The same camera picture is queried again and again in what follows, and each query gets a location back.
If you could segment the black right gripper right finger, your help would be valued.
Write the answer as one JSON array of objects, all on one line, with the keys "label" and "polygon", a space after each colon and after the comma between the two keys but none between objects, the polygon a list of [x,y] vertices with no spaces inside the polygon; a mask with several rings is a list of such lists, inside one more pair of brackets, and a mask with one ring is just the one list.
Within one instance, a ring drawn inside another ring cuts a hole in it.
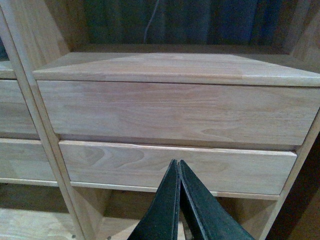
[{"label": "black right gripper right finger", "polygon": [[252,240],[184,160],[179,162],[180,208],[195,240]]}]

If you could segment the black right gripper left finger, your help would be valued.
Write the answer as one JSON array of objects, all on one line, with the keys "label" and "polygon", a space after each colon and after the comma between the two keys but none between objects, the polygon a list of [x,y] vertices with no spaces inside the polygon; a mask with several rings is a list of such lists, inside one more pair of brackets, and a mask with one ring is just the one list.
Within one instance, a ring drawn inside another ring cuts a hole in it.
[{"label": "black right gripper left finger", "polygon": [[131,240],[176,240],[178,238],[181,177],[173,159],[162,178],[155,197],[130,234]]}]

